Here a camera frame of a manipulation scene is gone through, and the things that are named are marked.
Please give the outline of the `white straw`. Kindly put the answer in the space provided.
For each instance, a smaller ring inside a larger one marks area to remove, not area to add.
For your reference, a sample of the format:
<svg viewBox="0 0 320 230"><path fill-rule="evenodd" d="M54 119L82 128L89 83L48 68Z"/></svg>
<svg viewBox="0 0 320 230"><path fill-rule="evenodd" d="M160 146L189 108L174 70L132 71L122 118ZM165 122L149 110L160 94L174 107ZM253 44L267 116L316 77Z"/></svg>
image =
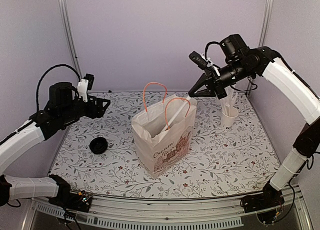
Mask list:
<svg viewBox="0 0 320 230"><path fill-rule="evenodd" d="M190 105L190 96L187 96L186 98L181 98L182 100L185 100L185 102L178 108L178 110L173 114L172 118L166 123L166 126L161 130L161 132L164 132L170 128L170 125L173 123L173 121L177 118L177 116L180 114L180 112L184 109L184 107L189 104Z"/></svg>

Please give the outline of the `stack of black cup lids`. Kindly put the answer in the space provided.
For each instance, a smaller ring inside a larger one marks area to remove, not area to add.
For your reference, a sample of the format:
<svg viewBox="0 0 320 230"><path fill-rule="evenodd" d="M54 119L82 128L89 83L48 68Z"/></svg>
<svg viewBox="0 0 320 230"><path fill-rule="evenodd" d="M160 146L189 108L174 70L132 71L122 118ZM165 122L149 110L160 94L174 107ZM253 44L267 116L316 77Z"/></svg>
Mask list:
<svg viewBox="0 0 320 230"><path fill-rule="evenodd" d="M90 142L89 148L92 153L100 155L107 150L108 142L104 137L97 137Z"/></svg>

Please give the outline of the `paper takeout bag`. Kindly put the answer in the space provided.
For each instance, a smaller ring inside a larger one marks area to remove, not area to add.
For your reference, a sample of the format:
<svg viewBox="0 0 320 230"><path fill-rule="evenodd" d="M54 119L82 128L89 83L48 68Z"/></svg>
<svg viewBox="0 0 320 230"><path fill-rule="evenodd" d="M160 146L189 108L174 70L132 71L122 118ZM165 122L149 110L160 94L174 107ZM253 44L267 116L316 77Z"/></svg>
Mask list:
<svg viewBox="0 0 320 230"><path fill-rule="evenodd" d="M161 132L185 102L176 94L164 95L150 106L143 98L143 110L131 120L136 154L153 178L159 177L190 150L197 112L197 101L190 99L169 129Z"/></svg>

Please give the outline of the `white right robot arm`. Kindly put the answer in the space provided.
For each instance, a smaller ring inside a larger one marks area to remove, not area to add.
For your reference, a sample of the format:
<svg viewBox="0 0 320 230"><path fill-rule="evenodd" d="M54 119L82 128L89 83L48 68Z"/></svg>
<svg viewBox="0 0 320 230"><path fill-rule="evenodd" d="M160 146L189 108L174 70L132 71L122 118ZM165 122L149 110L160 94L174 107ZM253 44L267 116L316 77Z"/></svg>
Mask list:
<svg viewBox="0 0 320 230"><path fill-rule="evenodd" d="M203 74L189 90L190 97L227 96L227 87L232 87L244 78L264 78L272 84L285 99L285 106L291 106L291 113L286 119L300 123L292 149L288 151L279 169L264 187L264 193L259 196L258 203L263 208L269 208L278 199L278 193L295 177L310 159L320 144L320 98L300 75L292 69L283 56L267 46L250 48L239 34L229 35L223 40L207 43L218 45L224 56L224 67L219 67L208 58L207 51L193 51L189 59L194 62Z"/></svg>

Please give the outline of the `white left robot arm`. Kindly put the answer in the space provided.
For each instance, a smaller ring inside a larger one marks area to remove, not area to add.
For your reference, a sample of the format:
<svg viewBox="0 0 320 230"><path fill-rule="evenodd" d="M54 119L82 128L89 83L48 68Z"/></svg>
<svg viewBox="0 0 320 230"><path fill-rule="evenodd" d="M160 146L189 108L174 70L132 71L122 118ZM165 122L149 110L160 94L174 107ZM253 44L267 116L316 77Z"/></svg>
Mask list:
<svg viewBox="0 0 320 230"><path fill-rule="evenodd" d="M61 207L74 203L71 186L61 177L15 178L5 175L5 170L34 146L65 130L82 117L101 118L110 100L88 95L91 83L80 80L77 87L70 82L58 82L49 88L49 100L13 133L0 142L0 204L21 198L47 197L49 202Z"/></svg>

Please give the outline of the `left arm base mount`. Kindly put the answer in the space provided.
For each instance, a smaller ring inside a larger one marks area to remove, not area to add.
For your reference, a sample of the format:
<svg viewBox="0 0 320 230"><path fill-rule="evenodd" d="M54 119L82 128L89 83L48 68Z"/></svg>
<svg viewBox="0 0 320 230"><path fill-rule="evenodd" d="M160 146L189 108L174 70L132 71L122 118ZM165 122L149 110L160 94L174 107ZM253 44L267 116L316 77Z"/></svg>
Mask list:
<svg viewBox="0 0 320 230"><path fill-rule="evenodd" d="M59 189L57 196L48 198L50 204L81 212L89 212L92 200L92 196L84 190L72 193L68 188Z"/></svg>

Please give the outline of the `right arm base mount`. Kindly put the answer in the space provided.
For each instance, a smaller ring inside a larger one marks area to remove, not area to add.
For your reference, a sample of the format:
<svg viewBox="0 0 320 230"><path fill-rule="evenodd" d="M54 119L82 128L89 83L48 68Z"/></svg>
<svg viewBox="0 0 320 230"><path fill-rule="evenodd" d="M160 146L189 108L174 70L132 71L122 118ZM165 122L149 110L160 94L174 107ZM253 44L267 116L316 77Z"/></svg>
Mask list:
<svg viewBox="0 0 320 230"><path fill-rule="evenodd" d="M258 220L263 224L273 224L283 212L284 197L281 190L275 190L268 181L262 188L262 193L246 195L241 198L240 206L245 213L265 210L273 207L273 210L265 211L257 215Z"/></svg>

